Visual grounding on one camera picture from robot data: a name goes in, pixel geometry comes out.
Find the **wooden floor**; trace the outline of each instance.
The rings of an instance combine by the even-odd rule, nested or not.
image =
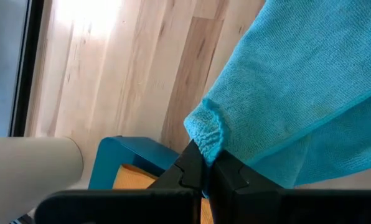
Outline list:
[[[175,151],[264,0],[49,0],[28,136],[66,136],[88,180],[100,140],[147,136]]]

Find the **blue towel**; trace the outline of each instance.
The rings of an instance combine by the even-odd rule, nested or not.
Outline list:
[[[371,1],[267,0],[184,125],[286,188],[371,168]]]

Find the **black plastic frame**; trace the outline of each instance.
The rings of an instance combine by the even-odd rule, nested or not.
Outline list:
[[[24,136],[44,0],[28,0],[9,136]]]

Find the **white tube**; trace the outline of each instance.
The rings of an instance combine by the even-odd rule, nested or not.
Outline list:
[[[80,180],[83,160],[67,138],[0,138],[0,224]]]

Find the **blue plastic chair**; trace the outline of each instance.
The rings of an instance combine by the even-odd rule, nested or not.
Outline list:
[[[112,189],[122,164],[131,164],[159,177],[179,156],[178,153],[144,137],[108,137],[101,140],[89,189]]]

